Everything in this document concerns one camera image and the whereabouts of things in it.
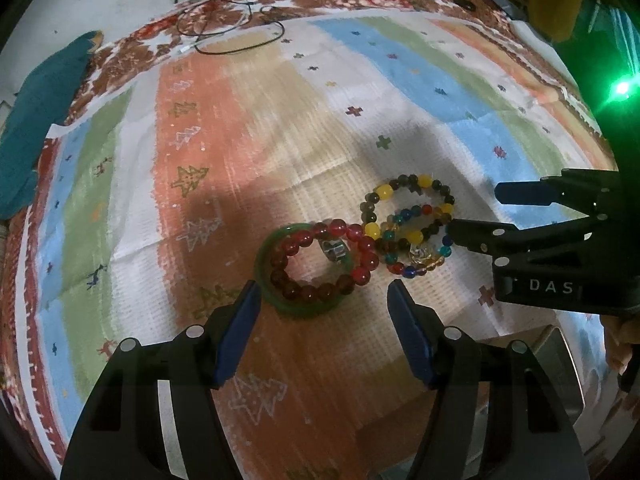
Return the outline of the right hand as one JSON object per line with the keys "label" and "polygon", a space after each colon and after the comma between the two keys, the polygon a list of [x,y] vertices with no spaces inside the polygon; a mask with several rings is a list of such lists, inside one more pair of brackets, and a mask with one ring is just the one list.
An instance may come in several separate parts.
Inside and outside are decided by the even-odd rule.
{"label": "right hand", "polygon": [[639,343],[639,319],[623,321],[611,315],[601,315],[604,330],[605,359],[618,374],[624,374],[632,358],[632,346]]}

